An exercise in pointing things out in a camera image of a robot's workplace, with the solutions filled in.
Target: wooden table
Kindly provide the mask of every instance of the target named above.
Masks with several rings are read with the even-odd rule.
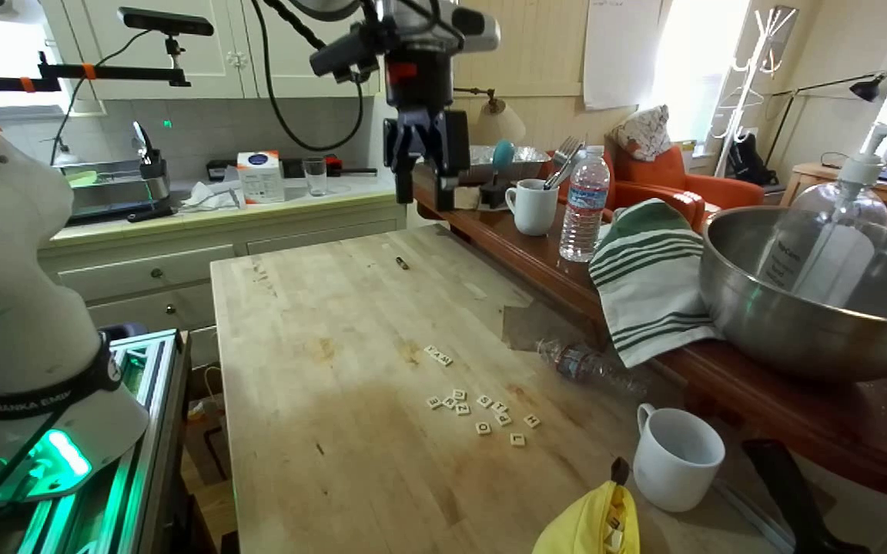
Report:
[[[212,296],[249,554],[523,554],[634,454],[632,399],[501,341],[501,310],[537,290],[440,229],[215,263]],[[427,410],[457,387],[472,417]],[[478,395],[509,402],[527,449],[474,433],[492,421]],[[719,495],[687,516],[640,502],[640,516],[653,554],[769,550]]]
[[[562,267],[551,236],[521,236],[506,213],[440,213],[440,218],[453,235],[478,243],[565,310],[586,316],[591,330],[602,330],[587,275],[583,265]],[[759,433],[834,474],[887,492],[887,379],[809,385],[757,366],[727,341],[699,341],[659,358],[659,362]]]

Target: cabinet door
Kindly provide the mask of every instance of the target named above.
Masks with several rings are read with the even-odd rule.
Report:
[[[121,5],[156,9],[156,12],[182,12],[207,19],[215,33],[195,37],[179,33],[179,66],[190,86],[168,86],[160,81],[96,81],[96,94],[100,98],[242,98],[253,97],[253,73],[246,71],[242,32],[241,32],[241,5],[222,0],[160,0],[151,3],[126,3],[126,0],[62,0],[64,21],[77,41],[79,58],[64,63],[98,63],[116,53],[136,28],[121,21]],[[168,68],[166,37],[151,32],[136,41],[123,57],[108,66],[133,66],[133,68]]]
[[[268,28],[272,86],[274,86],[276,98],[354,97],[354,82],[334,82],[329,73],[316,78],[312,71],[315,45],[305,37],[300,37],[272,5],[265,5],[261,0],[257,0],[257,5],[261,5],[265,28]],[[286,3],[286,5],[324,42],[332,42],[332,41],[344,37],[348,28],[351,28],[351,19],[316,21],[316,19],[305,15],[305,12],[300,12],[291,3]],[[256,19],[256,9],[249,3],[241,3],[241,9],[242,9],[242,21],[246,21],[246,41],[249,41],[249,53],[253,53],[253,73],[256,73],[257,98],[268,98],[268,90],[265,90],[265,57],[261,57],[265,50],[261,50],[257,19]],[[359,90],[364,90],[364,97],[380,94],[383,90],[383,71],[377,71]]]
[[[128,296],[116,303],[90,304],[90,313],[98,330],[136,322],[147,332],[154,330],[201,330],[212,327],[212,292],[207,284],[179,286],[151,296]]]
[[[209,263],[230,260],[230,243],[201,248],[168,248],[156,257],[121,257],[98,265],[72,265],[56,272],[62,286],[77,290],[87,303],[126,299],[151,290],[207,284]]]
[[[190,330],[190,371],[217,362],[217,332],[215,327]]]

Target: green dish towel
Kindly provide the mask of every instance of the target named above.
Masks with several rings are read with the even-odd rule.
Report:
[[[699,299],[699,253],[699,235],[661,199],[628,205],[596,236],[587,272],[611,341],[628,371],[716,340]]]

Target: white cup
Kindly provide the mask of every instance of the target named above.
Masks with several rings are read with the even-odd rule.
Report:
[[[637,402],[634,488],[661,510],[697,509],[725,461],[719,433],[687,410]]]
[[[545,178],[521,178],[514,188],[506,188],[506,205],[521,235],[539,236],[556,218],[556,190]]]

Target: white cabinet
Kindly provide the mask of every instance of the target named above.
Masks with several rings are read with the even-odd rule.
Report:
[[[92,81],[98,98],[265,98],[261,73],[261,32],[256,9],[246,0],[160,0],[133,3],[133,0],[42,0],[42,12],[52,28],[56,50],[62,63],[98,63],[133,41],[136,28],[121,21],[121,5],[182,12],[207,19],[215,33],[195,37],[182,33],[179,66],[190,86],[168,86],[160,81]],[[334,82],[332,78],[315,78],[312,45],[272,9],[261,3],[261,15],[272,41],[272,82],[276,98],[332,98],[354,97],[351,82]],[[320,37],[334,41],[348,32],[351,21],[302,21]],[[136,66],[136,68],[168,68],[166,37],[151,32],[138,37],[126,53],[108,66]],[[383,78],[372,73],[364,94],[377,94]]]
[[[48,28],[72,32],[52,32],[64,63],[98,63],[123,50],[138,32],[121,21],[121,5],[201,15],[212,21],[215,33],[179,37],[179,45],[184,50],[179,66],[190,86],[168,86],[160,81],[96,81],[98,98],[242,98],[256,94],[246,68],[249,58],[241,45],[242,28],[237,21],[237,3],[217,0],[160,0],[156,5],[133,0],[47,0]],[[151,32],[108,66],[168,68],[166,37]]]
[[[404,218],[386,190],[296,211],[69,229],[40,253],[40,265],[83,296],[98,330],[190,330],[190,366],[202,366],[217,358],[209,263],[395,229],[404,229]]]

